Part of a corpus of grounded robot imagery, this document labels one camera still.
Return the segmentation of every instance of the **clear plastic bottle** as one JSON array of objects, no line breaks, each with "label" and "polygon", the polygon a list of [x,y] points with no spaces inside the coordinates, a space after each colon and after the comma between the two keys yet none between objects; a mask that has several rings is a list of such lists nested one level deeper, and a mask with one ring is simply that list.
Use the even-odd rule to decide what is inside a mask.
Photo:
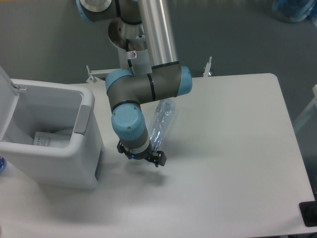
[{"label": "clear plastic bottle", "polygon": [[161,146],[174,112],[175,102],[172,99],[160,100],[149,126],[149,137],[155,152]]},{"label": "clear plastic bottle", "polygon": [[6,167],[6,160],[4,157],[0,156],[0,174]]}]

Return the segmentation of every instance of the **blue joint cap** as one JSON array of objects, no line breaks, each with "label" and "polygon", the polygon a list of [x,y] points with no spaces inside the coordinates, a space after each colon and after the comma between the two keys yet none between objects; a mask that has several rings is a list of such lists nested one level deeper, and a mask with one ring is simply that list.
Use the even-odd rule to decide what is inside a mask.
[{"label": "blue joint cap", "polygon": [[4,157],[0,156],[0,173],[5,169],[6,167],[6,160]]},{"label": "blue joint cap", "polygon": [[144,132],[145,119],[141,110],[133,104],[118,106],[112,113],[112,128],[122,140],[136,140]]},{"label": "blue joint cap", "polygon": [[92,23],[92,21],[89,20],[89,18],[86,16],[86,14],[85,14],[85,12],[80,4],[80,0],[76,0],[76,4],[77,4],[77,8],[78,8],[81,19],[83,19],[85,22]]},{"label": "blue joint cap", "polygon": [[106,77],[107,93],[111,84],[113,84],[117,79],[122,78],[124,76],[132,77],[132,73],[125,69],[117,69],[115,71],[112,71],[110,74],[108,74],[108,76]]},{"label": "blue joint cap", "polygon": [[182,78],[180,79],[180,85],[177,93],[177,97],[190,93],[193,88],[193,78],[190,74],[189,68],[186,66],[181,66]]}]

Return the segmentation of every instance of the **blue bottle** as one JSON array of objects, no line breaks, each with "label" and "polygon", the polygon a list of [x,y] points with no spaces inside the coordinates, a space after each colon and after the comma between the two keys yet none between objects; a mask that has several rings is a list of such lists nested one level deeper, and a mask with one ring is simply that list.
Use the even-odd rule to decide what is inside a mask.
[{"label": "blue bottle", "polygon": [[6,167],[6,160],[4,157],[0,156],[0,174]]},{"label": "blue bottle", "polygon": [[315,6],[312,9],[311,15],[310,15],[310,19],[312,21],[312,23],[317,26],[317,2],[315,3]]},{"label": "blue bottle", "polygon": [[272,10],[282,21],[296,23],[310,15],[316,0],[274,0]]}]

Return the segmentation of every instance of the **white table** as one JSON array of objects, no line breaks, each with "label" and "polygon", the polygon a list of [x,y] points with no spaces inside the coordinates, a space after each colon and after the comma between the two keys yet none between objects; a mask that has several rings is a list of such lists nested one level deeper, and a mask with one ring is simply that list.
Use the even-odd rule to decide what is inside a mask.
[{"label": "white table", "polygon": [[[106,147],[99,185],[38,185],[0,175],[1,238],[242,238],[316,232],[314,199],[283,96],[271,74],[194,79],[176,98],[165,167],[116,150],[103,83],[86,84]],[[142,105],[149,124],[156,103]]]}]

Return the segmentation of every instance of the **metal bracket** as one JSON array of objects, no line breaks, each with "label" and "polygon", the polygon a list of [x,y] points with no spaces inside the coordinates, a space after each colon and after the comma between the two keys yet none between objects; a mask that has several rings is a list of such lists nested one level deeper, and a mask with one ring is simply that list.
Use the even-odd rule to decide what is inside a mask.
[{"label": "metal bracket", "polygon": [[88,79],[86,80],[87,83],[96,83],[103,81],[101,78],[106,78],[108,74],[110,74],[112,71],[117,70],[116,69],[103,69],[103,70],[91,70],[89,69],[89,66],[86,66],[87,68],[87,73],[88,73]]}]

